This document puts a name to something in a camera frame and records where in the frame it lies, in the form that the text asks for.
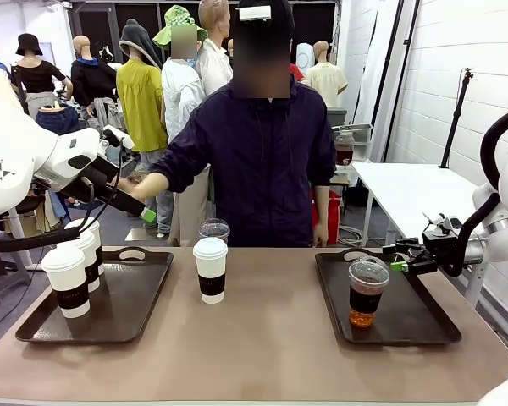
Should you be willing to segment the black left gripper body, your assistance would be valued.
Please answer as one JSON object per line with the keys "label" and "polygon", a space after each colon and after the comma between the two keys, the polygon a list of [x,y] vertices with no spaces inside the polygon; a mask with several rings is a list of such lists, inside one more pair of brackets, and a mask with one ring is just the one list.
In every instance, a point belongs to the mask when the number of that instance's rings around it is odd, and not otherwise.
{"label": "black left gripper body", "polygon": [[94,199],[106,201],[112,194],[112,181],[119,174],[119,168],[107,159],[97,157],[85,167],[72,183],[63,188],[60,193],[65,197],[76,198],[81,202],[89,202],[91,198],[90,186],[83,182],[86,178],[94,189]]}

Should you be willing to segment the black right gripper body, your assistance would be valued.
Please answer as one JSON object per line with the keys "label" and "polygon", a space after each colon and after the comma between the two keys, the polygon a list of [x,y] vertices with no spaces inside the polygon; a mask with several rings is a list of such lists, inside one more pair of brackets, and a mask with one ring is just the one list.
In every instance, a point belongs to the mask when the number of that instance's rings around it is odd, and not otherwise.
{"label": "black right gripper body", "polygon": [[454,232],[422,233],[422,241],[429,256],[445,273],[462,273],[462,244]]}

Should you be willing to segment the person's right hand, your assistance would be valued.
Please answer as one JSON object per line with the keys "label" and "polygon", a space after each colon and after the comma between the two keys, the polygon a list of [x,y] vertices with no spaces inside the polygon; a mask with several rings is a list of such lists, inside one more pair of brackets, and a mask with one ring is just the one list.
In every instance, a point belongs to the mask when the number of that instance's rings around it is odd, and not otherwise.
{"label": "person's right hand", "polygon": [[152,175],[147,175],[138,184],[133,184],[127,178],[119,178],[118,187],[138,201],[146,201],[155,194]]}

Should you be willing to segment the person's left hand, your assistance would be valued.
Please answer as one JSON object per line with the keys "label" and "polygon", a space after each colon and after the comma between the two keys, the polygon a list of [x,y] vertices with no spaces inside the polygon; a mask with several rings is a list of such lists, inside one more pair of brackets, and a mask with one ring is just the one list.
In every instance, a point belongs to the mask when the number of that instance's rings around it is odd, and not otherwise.
{"label": "person's left hand", "polygon": [[326,247],[329,240],[329,229],[326,222],[317,222],[313,228],[313,247]]}

